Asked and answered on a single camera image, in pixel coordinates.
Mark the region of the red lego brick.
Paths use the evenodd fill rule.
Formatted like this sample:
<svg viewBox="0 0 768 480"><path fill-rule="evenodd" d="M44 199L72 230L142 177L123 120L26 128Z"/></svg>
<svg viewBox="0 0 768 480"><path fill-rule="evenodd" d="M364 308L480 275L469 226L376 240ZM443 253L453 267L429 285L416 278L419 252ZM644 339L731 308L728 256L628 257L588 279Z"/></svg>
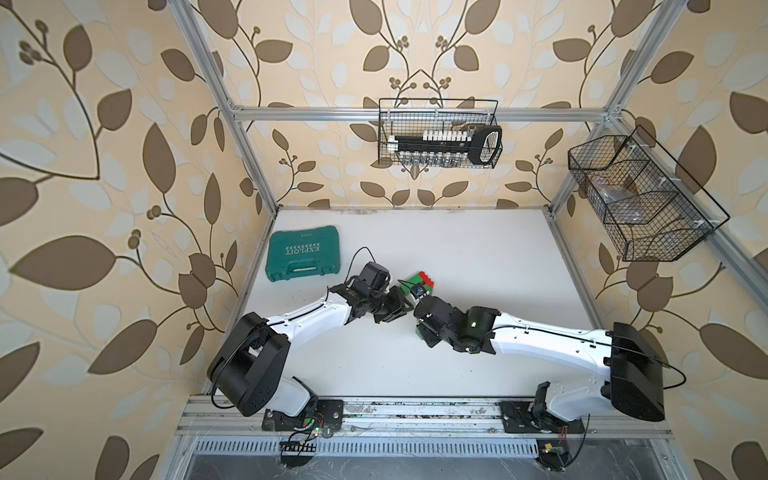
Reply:
<svg viewBox="0 0 768 480"><path fill-rule="evenodd" d="M429 287L429 288L431 288L431 289L433 289L433 288L434 288L434 285L435 285L434 281L433 281L433 280L432 280L432 279L431 279L431 278L430 278L430 277L429 277L429 276L428 276L428 275L427 275L425 272L423 272L423 271L420 271L420 272L418 273L418 275L419 275L419 277L421 278L421 280L423 281L423 283L424 283L426 286L428 286L428 287Z"/></svg>

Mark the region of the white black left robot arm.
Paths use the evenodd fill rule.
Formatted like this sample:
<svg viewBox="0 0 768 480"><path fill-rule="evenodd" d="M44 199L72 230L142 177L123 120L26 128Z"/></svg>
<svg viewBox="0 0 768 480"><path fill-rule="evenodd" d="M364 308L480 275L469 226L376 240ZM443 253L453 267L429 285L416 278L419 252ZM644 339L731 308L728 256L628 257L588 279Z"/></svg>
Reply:
<svg viewBox="0 0 768 480"><path fill-rule="evenodd" d="M263 409L293 418L311 417L316 395L297 377L284 375L290 351L352 321L371 315L389 323L414 308L398 286L361 293L347 284L327 289L319 300L292 312L263 318L251 312L232 328L207 370L211 395L249 417Z"/></svg>

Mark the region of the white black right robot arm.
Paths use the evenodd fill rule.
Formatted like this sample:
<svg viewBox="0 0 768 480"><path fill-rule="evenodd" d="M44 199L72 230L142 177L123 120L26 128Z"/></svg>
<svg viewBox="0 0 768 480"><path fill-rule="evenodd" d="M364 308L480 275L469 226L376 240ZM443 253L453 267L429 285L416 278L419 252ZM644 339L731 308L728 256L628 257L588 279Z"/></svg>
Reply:
<svg viewBox="0 0 768 480"><path fill-rule="evenodd" d="M552 326L474 306L461 311L436 296L413 312L417 330L433 347L445 342L468 354L523 355L576 370L571 379L544 380L523 418L553 430L584 416L617 411L646 422L665 418L664 361L631 325L610 330Z"/></svg>

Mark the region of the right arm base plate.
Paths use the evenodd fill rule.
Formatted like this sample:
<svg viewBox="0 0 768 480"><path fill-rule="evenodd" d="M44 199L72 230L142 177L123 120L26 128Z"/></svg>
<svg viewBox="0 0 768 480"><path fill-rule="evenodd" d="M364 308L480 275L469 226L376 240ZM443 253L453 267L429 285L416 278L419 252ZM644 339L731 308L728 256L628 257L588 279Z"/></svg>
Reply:
<svg viewBox="0 0 768 480"><path fill-rule="evenodd" d="M507 434L582 434L582 420L566 422L535 406L533 400L506 400L499 403L503 430Z"/></svg>

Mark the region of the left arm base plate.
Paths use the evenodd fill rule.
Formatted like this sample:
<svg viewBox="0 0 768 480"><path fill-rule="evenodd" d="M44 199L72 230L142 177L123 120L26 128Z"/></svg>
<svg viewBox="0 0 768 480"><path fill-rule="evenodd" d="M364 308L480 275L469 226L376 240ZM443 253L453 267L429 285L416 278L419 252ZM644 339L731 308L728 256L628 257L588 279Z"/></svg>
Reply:
<svg viewBox="0 0 768 480"><path fill-rule="evenodd" d="M267 432L305 432L320 429L335 433L341 430L344 401L341 399L310 400L305 409L291 417L282 412L266 409L261 429Z"/></svg>

